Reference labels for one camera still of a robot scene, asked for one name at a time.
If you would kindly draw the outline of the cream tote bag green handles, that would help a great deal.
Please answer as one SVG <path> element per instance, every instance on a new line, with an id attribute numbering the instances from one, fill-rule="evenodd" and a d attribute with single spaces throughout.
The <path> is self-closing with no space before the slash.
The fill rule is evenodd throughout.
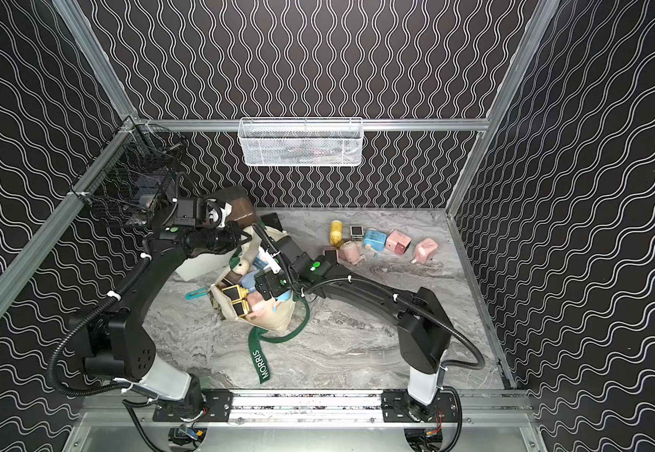
<path id="1" fill-rule="evenodd" d="M 259 382 L 265 383 L 270 380 L 272 373 L 263 352 L 263 343 L 280 344 L 299 335 L 310 321 L 310 307 L 303 297 L 288 292 L 283 297 L 275 299 L 274 312 L 269 312 L 265 316 L 248 320 L 247 316 L 239 318 L 235 314 L 227 298 L 220 292 L 222 288 L 238 284 L 249 291 L 248 303 L 267 301 L 255 289 L 255 277 L 267 266 L 267 263 L 259 258 L 261 238 L 252 227 L 246 228 L 246 233 L 251 235 L 251 240 L 234 252 L 229 265 L 210 285 L 209 296 L 212 306 L 225 320 L 251 327 L 247 343 L 252 365 Z"/>

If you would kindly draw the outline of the gold square pencil sharpener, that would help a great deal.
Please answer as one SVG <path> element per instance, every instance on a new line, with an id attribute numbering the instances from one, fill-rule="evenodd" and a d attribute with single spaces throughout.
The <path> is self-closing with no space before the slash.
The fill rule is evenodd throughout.
<path id="1" fill-rule="evenodd" d="M 363 241 L 364 228 L 362 226 L 352 225 L 350 227 L 350 237 L 353 241 Z"/>

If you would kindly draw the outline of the blue pencil sharpener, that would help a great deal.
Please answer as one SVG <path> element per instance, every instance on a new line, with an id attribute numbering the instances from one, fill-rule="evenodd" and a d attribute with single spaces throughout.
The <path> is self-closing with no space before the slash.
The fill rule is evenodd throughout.
<path id="1" fill-rule="evenodd" d="M 365 231 L 362 239 L 362 246 L 372 252 L 383 252 L 386 248 L 388 235 L 376 229 Z"/>

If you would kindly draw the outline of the pink box pencil sharpener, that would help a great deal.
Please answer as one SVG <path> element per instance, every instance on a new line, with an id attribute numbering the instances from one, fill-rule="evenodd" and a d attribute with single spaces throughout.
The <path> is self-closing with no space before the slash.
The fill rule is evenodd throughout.
<path id="1" fill-rule="evenodd" d="M 412 243 L 412 238 L 398 230 L 391 231 L 385 242 L 385 249 L 397 255 L 404 255 Z"/>

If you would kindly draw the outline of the pink rounded pencil sharpener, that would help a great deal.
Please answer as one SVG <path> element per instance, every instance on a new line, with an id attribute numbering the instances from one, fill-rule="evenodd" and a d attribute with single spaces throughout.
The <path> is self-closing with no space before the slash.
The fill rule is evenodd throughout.
<path id="1" fill-rule="evenodd" d="M 411 263 L 425 265 L 434 258 L 439 247 L 440 245 L 434 239 L 423 239 L 416 245 Z"/>

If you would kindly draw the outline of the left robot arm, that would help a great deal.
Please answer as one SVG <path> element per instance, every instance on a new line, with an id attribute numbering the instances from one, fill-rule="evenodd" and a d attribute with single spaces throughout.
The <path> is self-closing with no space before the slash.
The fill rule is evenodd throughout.
<path id="1" fill-rule="evenodd" d="M 135 267 L 98 307 L 71 318 L 48 363 L 50 387 L 68 397 L 135 391 L 184 417 L 200 414 L 204 401 L 197 377 L 160 358 L 143 323 L 178 267 L 202 254 L 228 255 L 248 241 L 233 211 L 232 201 L 208 195 L 176 198 L 156 212 Z M 103 383 L 79 389 L 63 382 L 57 365 L 66 350 L 73 351 L 84 374 Z"/>

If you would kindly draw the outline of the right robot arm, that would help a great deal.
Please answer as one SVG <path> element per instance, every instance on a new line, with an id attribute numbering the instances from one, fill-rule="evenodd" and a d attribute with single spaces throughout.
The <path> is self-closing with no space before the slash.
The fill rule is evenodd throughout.
<path id="1" fill-rule="evenodd" d="M 397 329 L 399 351 L 409 366 L 408 396 L 430 405 L 440 389 L 444 370 L 481 370 L 486 359 L 449 318 L 436 294 L 426 287 L 416 292 L 393 288 L 360 276 L 327 258 L 311 258 L 291 237 L 273 239 L 262 229 L 259 256 L 267 268 L 256 277 L 265 299 L 291 292 L 351 304 L 378 316 Z"/>

